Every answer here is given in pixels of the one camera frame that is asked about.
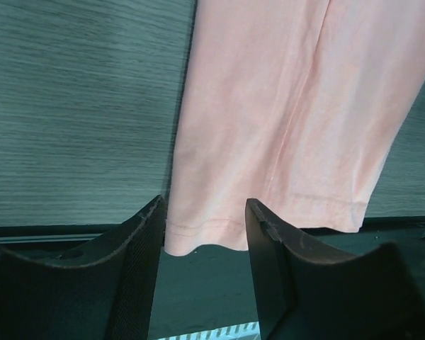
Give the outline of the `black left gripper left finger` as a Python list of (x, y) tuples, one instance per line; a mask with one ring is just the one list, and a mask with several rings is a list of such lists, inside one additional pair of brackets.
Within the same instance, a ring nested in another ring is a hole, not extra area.
[(166, 202), (51, 259), (0, 245), (0, 339), (146, 339)]

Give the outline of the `salmon pink t-shirt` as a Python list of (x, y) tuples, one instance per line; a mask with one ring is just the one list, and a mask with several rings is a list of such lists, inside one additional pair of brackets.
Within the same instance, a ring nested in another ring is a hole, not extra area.
[(425, 81), (425, 1), (199, 1), (165, 251), (245, 251), (259, 199), (354, 233)]

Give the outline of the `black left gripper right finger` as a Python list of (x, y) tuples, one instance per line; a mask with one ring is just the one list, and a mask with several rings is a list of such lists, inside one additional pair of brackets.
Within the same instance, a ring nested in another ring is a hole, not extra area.
[(425, 238), (350, 254), (246, 202), (262, 339), (425, 339)]

